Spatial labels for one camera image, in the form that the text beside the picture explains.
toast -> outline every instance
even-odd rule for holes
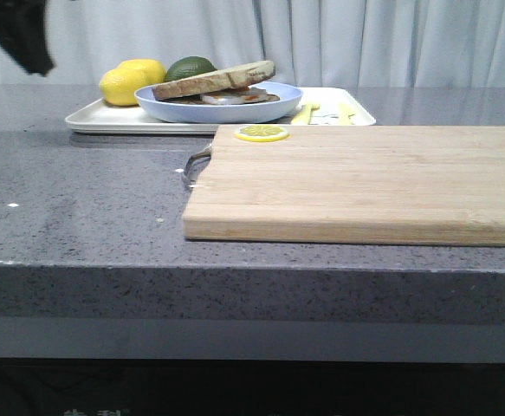
[[[154,86],[152,93],[157,101],[163,101],[223,89],[244,88],[265,81],[274,75],[275,64],[273,61],[245,63],[177,81],[164,82]]]

gray countertop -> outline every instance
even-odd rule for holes
[[[505,125],[505,88],[348,91],[380,125]],[[0,85],[0,340],[11,339],[12,328],[36,340],[39,326],[21,324],[28,319],[44,326],[75,320],[96,331],[117,321],[124,328],[202,322],[203,330],[214,328],[209,336],[232,322],[254,325],[253,334],[261,322],[345,325],[356,334],[358,325],[378,333],[381,325],[405,325],[411,338],[434,325],[505,330],[505,248],[186,241],[181,214],[189,193],[177,169],[211,137],[69,130],[64,118],[98,96],[92,86]],[[323,336],[324,328],[311,330]],[[482,343],[487,336],[483,330]],[[142,349],[108,357],[178,357],[154,350],[152,338],[139,342]],[[49,338],[39,348],[15,345],[2,345],[0,356],[66,356]],[[324,355],[298,354],[297,345],[275,355],[219,347],[215,358],[357,357],[350,346]],[[91,350],[73,349],[81,357]],[[504,351],[487,359],[505,361]],[[419,359],[430,361],[431,348]]]

white curtain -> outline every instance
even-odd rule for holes
[[[96,84],[125,59],[271,59],[303,87],[505,87],[505,0],[49,0],[56,67],[0,83]]]

black object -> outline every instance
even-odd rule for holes
[[[45,76],[54,63],[44,24],[47,0],[0,0],[0,46],[29,74]]]

wooden cutting board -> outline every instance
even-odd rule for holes
[[[220,126],[186,206],[191,239],[505,245],[505,127]]]

